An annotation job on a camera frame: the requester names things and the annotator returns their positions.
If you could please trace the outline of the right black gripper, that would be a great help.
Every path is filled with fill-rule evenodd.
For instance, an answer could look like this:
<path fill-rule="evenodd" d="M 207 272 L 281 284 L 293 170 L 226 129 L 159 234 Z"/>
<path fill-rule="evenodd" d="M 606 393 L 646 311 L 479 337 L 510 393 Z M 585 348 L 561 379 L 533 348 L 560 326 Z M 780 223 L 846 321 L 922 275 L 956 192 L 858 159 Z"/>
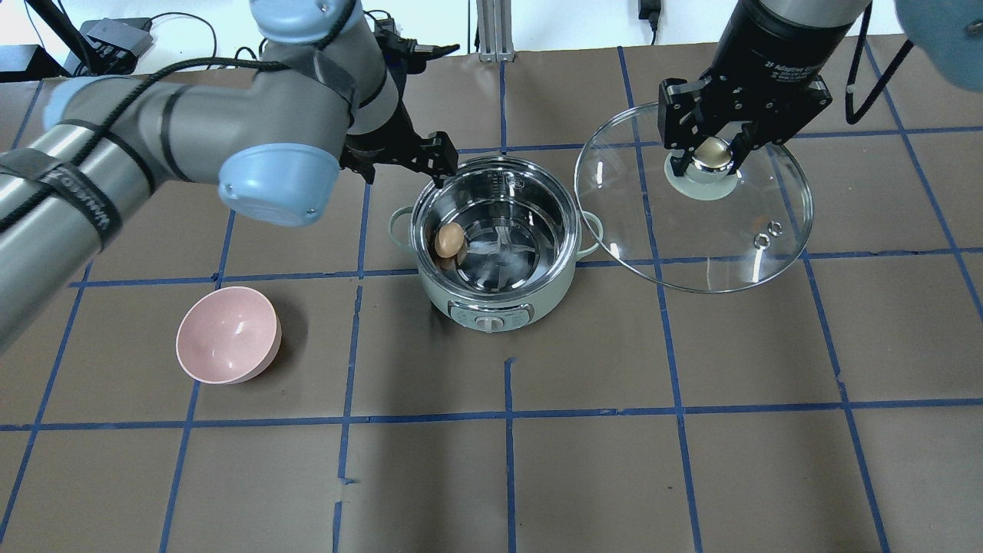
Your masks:
<path fill-rule="evenodd" d="M 832 27 L 796 22 L 764 1 L 737 2 L 709 68 L 694 81 L 660 82 L 670 175 L 685 175 L 698 148 L 731 123 L 740 129 L 730 141 L 730 173 L 764 144 L 789 140 L 832 99 L 820 77 L 832 52 Z"/>

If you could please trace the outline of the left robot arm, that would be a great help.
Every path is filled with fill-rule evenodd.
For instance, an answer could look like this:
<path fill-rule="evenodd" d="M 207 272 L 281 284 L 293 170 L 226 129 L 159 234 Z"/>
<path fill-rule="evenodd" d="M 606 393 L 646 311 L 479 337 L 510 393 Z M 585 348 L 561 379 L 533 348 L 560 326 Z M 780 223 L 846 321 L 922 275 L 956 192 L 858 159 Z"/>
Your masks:
<path fill-rule="evenodd" d="M 316 223 L 342 169 L 394 164 L 442 184 L 458 154 L 415 133 L 406 77 L 455 46 L 372 27 L 358 1 L 253 1 L 260 59 L 194 58 L 145 78 L 69 78 L 45 133 L 2 155 L 1 337 L 7 349 L 57 290 L 165 182 L 217 186 L 237 213 Z"/>

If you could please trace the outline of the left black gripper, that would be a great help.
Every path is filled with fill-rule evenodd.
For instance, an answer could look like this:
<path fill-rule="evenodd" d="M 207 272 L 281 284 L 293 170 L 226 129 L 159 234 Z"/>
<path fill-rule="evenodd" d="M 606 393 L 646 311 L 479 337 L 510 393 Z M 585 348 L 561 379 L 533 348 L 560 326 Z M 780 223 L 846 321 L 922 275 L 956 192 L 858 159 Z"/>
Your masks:
<path fill-rule="evenodd" d="M 378 129 L 346 136 L 339 164 L 361 175 L 366 184 L 375 182 L 376 165 L 389 164 L 428 175 L 442 188 L 458 172 L 458 152 L 445 131 L 428 137 L 415 132 L 406 105 L 398 101 L 393 115 Z"/>

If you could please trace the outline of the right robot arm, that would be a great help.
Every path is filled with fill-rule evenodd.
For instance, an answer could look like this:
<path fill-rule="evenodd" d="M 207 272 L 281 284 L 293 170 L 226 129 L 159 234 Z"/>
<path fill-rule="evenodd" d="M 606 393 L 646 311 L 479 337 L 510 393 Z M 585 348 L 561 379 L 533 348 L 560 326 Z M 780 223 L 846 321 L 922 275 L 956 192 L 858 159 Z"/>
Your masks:
<path fill-rule="evenodd" d="M 909 52 L 920 47 L 956 87 L 981 90 L 979 1 L 896 1 L 906 41 L 873 90 L 856 105 L 852 87 L 873 14 L 870 1 L 740 1 L 709 68 L 696 81 L 666 78 L 659 90 L 659 132 L 675 177 L 702 164 L 700 148 L 724 127 L 740 124 L 726 141 L 722 164 L 733 174 L 751 151 L 796 136 L 832 100 L 822 67 L 854 22 L 861 32 L 845 93 L 846 122 L 871 108 Z"/>

